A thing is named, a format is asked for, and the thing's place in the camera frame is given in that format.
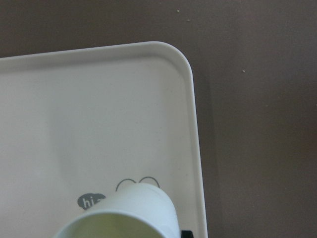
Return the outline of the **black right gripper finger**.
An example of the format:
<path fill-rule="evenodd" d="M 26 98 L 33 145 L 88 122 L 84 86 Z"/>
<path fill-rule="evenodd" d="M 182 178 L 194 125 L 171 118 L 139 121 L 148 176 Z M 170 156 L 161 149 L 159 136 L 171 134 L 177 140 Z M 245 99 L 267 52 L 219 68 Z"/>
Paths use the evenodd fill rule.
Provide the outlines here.
<path fill-rule="evenodd" d="M 181 238 L 193 238 L 193 232 L 191 230 L 182 230 Z"/>

